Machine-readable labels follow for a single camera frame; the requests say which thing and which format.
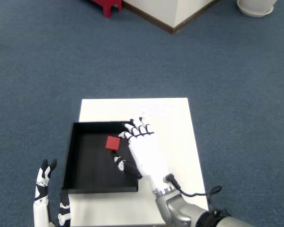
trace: white flower pot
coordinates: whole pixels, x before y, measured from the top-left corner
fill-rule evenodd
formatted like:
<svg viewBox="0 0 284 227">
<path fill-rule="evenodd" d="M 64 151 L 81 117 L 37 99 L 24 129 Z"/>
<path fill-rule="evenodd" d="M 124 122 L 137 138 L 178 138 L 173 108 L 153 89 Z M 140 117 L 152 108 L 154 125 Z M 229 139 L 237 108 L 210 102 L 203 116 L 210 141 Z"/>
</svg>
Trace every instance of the white flower pot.
<svg viewBox="0 0 284 227">
<path fill-rule="evenodd" d="M 251 17 L 263 17 L 274 10 L 277 0 L 237 0 L 242 13 Z"/>
</svg>

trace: black cable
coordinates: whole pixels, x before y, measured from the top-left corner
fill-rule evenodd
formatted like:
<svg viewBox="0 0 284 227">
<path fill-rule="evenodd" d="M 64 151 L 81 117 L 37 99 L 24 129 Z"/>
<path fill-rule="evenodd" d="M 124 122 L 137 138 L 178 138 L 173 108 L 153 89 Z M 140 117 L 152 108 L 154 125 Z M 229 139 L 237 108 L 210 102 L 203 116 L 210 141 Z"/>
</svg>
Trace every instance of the black cable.
<svg viewBox="0 0 284 227">
<path fill-rule="evenodd" d="M 211 210 L 213 210 L 213 206 L 212 206 L 212 202 L 211 202 L 211 196 L 214 195 L 214 194 L 217 194 L 219 193 L 221 190 L 222 190 L 222 186 L 220 185 L 217 185 L 217 186 L 214 186 L 212 187 L 208 192 L 206 193 L 194 193 L 194 194 L 188 194 L 186 192 L 184 192 L 182 189 L 181 189 L 181 186 L 179 185 L 179 183 L 176 181 L 175 179 L 175 176 L 173 174 L 168 174 L 166 177 L 165 177 L 165 180 L 167 182 L 171 182 L 172 185 L 179 191 L 181 192 L 181 194 L 187 196 L 187 197 L 195 197 L 195 196 L 206 196 L 207 198 L 207 202 L 208 202 L 208 206 L 210 207 Z"/>
</svg>

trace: wooden baseboard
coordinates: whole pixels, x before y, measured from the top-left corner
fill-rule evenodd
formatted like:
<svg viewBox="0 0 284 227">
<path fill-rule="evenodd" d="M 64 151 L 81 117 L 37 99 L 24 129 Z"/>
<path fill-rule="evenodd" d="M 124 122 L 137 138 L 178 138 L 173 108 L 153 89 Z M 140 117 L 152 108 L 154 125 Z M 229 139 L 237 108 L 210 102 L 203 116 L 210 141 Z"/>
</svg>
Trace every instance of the wooden baseboard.
<svg viewBox="0 0 284 227">
<path fill-rule="evenodd" d="M 123 1 L 123 6 L 125 9 L 133 12 L 134 14 L 137 14 L 138 16 L 142 17 L 143 19 L 147 20 L 148 22 L 162 28 L 163 30 L 167 31 L 168 33 L 174 35 L 178 33 L 180 30 L 182 30 L 184 27 L 186 27 L 190 22 L 195 20 L 198 16 L 202 15 L 205 11 L 207 11 L 211 6 L 219 2 L 220 0 L 213 0 L 210 3 L 208 3 L 206 6 L 198 10 L 196 13 L 188 17 L 186 20 L 184 20 L 181 24 L 177 25 L 176 27 L 172 27 L 168 24 L 165 24 L 164 22 L 156 19 L 155 17 L 149 15 L 148 13 L 145 13 L 144 11 L 136 8 L 135 6 Z"/>
</svg>

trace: metal robot arm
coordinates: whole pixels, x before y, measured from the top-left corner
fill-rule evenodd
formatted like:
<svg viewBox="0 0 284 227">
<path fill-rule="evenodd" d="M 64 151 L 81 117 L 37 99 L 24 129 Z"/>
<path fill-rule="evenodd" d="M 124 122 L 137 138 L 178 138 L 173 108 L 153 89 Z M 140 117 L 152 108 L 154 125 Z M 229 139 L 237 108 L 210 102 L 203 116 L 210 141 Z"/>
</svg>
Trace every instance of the metal robot arm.
<svg viewBox="0 0 284 227">
<path fill-rule="evenodd" d="M 163 220 L 174 227 L 252 227 L 228 213 L 218 210 L 208 212 L 187 203 L 181 193 L 173 187 L 157 192 L 156 196 Z"/>
<path fill-rule="evenodd" d="M 230 214 L 214 210 L 208 212 L 194 204 L 187 203 L 179 191 L 173 175 L 169 174 L 167 162 L 157 143 L 156 134 L 145 118 L 131 119 L 124 125 L 127 130 L 119 136 L 128 140 L 129 149 L 136 162 L 136 170 L 118 154 L 114 161 L 118 169 L 140 179 L 146 177 L 157 196 L 159 211 L 168 225 L 174 227 L 252 227 L 239 221 Z"/>
</svg>

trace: red furniture leg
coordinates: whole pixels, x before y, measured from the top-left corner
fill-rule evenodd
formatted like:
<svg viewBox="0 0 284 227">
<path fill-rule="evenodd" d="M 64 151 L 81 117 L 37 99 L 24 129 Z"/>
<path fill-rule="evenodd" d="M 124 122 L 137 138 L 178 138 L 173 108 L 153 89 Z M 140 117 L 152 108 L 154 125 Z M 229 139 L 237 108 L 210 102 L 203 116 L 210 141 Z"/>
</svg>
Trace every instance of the red furniture leg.
<svg viewBox="0 0 284 227">
<path fill-rule="evenodd" d="M 103 6 L 103 13 L 106 18 L 111 16 L 110 8 L 110 6 Z"/>
<path fill-rule="evenodd" d="M 121 12 L 122 10 L 122 0 L 117 0 L 118 1 L 118 10 Z"/>
</svg>

